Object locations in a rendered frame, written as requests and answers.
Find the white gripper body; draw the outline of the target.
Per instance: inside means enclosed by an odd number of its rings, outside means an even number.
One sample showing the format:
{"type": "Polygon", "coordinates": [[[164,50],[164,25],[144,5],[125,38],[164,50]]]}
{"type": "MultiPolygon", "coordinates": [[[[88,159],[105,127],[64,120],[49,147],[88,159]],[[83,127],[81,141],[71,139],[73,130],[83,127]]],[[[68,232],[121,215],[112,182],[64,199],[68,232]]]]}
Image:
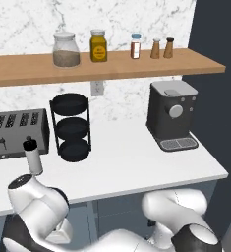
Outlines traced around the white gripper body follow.
{"type": "Polygon", "coordinates": [[[68,244],[71,242],[73,229],[67,219],[63,219],[54,230],[54,241],[58,244],[68,244]]]}

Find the grey-blue drawer front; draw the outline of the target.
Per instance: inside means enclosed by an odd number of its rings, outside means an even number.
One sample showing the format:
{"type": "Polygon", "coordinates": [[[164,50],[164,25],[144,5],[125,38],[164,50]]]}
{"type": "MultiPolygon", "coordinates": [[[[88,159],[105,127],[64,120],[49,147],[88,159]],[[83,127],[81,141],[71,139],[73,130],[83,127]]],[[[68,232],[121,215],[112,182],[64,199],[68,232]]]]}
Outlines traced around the grey-blue drawer front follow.
{"type": "Polygon", "coordinates": [[[143,214],[143,195],[144,193],[137,193],[98,200],[95,203],[98,236],[123,228],[141,237],[150,237],[154,227],[147,225],[147,218],[143,214]]]}

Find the grey-blue cupboard door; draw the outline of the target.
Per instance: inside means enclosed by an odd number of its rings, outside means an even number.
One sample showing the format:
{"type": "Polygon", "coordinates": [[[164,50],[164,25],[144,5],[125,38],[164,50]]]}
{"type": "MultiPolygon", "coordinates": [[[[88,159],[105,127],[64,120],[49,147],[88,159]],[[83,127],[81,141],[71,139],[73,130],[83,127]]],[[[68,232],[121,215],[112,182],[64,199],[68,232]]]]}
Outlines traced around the grey-blue cupboard door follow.
{"type": "Polygon", "coordinates": [[[90,244],[87,206],[85,203],[72,204],[68,220],[73,228],[73,238],[69,245],[71,249],[80,249],[90,244]]]}

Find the white bottle with black cap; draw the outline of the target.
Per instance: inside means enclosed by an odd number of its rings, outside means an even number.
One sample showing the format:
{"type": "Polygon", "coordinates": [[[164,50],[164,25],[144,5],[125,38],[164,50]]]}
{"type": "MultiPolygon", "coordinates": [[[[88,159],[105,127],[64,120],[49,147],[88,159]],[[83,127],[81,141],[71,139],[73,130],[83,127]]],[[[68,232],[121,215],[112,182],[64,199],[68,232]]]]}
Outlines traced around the white bottle with black cap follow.
{"type": "Polygon", "coordinates": [[[35,139],[29,139],[23,142],[29,171],[32,175],[40,175],[43,172],[42,163],[35,139]]]}

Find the grey four-slot toaster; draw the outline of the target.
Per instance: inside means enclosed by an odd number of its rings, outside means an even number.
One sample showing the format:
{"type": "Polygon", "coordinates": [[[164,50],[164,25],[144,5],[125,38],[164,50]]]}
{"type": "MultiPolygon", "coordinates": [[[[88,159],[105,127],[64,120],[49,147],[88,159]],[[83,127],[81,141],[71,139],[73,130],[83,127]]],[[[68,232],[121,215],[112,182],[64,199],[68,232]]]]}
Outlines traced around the grey four-slot toaster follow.
{"type": "Polygon", "coordinates": [[[45,108],[0,112],[0,159],[23,157],[28,139],[37,141],[41,155],[47,154],[49,135],[45,108]]]}

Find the black three-tier stand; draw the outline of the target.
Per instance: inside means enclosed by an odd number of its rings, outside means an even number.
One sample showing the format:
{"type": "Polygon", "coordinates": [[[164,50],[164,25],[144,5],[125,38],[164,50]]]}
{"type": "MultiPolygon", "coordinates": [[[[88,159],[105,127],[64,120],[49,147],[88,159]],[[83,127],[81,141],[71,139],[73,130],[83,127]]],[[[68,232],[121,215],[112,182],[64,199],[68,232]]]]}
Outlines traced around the black three-tier stand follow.
{"type": "Polygon", "coordinates": [[[57,153],[67,162],[79,162],[91,151],[88,98],[59,94],[49,101],[57,153]]]}

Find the dark grey coffee machine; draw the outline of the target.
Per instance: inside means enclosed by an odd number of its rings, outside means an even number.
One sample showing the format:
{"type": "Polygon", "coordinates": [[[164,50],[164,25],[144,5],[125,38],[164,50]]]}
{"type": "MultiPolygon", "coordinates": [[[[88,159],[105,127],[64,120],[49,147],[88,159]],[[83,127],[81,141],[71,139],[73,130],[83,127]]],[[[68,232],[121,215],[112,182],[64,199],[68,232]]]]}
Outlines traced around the dark grey coffee machine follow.
{"type": "Polygon", "coordinates": [[[190,134],[198,91],[182,80],[150,84],[146,127],[164,152],[195,149],[190,134]]]}

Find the glass jar with grey contents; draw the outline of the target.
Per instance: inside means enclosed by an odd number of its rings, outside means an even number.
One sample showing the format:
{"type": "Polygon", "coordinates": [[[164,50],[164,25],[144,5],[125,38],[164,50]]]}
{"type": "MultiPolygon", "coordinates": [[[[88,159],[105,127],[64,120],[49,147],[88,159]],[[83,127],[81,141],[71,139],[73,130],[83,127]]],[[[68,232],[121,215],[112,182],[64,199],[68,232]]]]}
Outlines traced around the glass jar with grey contents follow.
{"type": "Polygon", "coordinates": [[[60,68],[72,68],[81,63],[81,56],[75,41],[75,35],[60,32],[54,35],[53,63],[60,68]]]}

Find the yellow jar with silver lid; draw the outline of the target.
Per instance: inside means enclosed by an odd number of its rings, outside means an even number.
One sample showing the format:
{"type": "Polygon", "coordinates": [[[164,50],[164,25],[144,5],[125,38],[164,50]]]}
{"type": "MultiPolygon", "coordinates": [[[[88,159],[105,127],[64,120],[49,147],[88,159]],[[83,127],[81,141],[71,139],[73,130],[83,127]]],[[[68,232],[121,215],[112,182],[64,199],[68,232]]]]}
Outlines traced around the yellow jar with silver lid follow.
{"type": "Polygon", "coordinates": [[[105,30],[91,30],[90,59],[92,62],[107,61],[107,41],[105,39],[105,30]]]}

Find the red spice bottle blue cap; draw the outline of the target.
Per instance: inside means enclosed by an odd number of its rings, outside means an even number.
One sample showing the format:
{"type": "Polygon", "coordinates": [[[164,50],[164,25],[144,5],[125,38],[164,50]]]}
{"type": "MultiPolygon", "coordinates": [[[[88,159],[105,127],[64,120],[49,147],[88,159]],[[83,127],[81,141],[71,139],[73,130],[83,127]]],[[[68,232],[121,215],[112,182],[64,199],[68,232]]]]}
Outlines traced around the red spice bottle blue cap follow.
{"type": "Polygon", "coordinates": [[[141,36],[135,33],[132,35],[132,41],[131,41],[131,58],[139,59],[140,52],[141,52],[141,36]]]}

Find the wooden shaker with white top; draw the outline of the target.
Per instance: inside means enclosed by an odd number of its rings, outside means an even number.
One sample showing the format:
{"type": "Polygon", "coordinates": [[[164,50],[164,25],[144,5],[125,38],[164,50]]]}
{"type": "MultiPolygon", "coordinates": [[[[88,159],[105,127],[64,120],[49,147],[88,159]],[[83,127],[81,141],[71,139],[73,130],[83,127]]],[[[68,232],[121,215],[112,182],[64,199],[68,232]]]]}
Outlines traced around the wooden shaker with white top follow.
{"type": "Polygon", "coordinates": [[[159,38],[155,38],[153,40],[152,50],[151,50],[151,53],[150,53],[150,57],[152,59],[158,59],[159,58],[159,42],[160,42],[159,38]]]}

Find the wooden shaker with dark top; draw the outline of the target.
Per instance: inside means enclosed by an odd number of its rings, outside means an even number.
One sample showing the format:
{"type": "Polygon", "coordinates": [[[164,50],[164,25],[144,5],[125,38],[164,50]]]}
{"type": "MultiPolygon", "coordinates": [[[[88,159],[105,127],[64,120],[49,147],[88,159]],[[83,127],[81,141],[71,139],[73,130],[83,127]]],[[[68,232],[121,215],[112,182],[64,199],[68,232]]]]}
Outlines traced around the wooden shaker with dark top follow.
{"type": "Polygon", "coordinates": [[[163,57],[166,59],[170,59],[173,57],[173,41],[174,41],[173,37],[166,38],[166,46],[163,53],[163,57]]]}

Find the white wall socket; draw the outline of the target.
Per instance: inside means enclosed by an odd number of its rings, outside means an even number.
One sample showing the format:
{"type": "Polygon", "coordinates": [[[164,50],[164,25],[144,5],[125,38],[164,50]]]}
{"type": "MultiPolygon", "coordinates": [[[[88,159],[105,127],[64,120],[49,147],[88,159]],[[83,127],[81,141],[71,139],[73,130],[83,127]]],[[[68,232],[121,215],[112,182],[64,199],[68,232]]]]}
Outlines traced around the white wall socket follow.
{"type": "Polygon", "coordinates": [[[103,96],[104,95],[104,83],[102,81],[91,81],[90,82],[90,93],[92,96],[103,96]]]}

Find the wooden wall shelf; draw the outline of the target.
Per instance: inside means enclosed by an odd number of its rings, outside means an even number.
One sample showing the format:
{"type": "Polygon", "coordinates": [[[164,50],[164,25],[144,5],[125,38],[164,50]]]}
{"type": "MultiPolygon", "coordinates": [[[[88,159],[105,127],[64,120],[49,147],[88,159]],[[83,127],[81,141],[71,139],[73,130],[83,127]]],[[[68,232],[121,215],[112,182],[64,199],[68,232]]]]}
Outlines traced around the wooden wall shelf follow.
{"type": "Polygon", "coordinates": [[[104,81],[178,75],[223,73],[225,66],[189,48],[176,48],[173,57],[152,59],[144,50],[133,59],[128,51],[110,51],[106,62],[93,63],[81,54],[81,64],[58,68],[50,54],[0,56],[0,87],[27,86],[84,81],[104,81]]]}

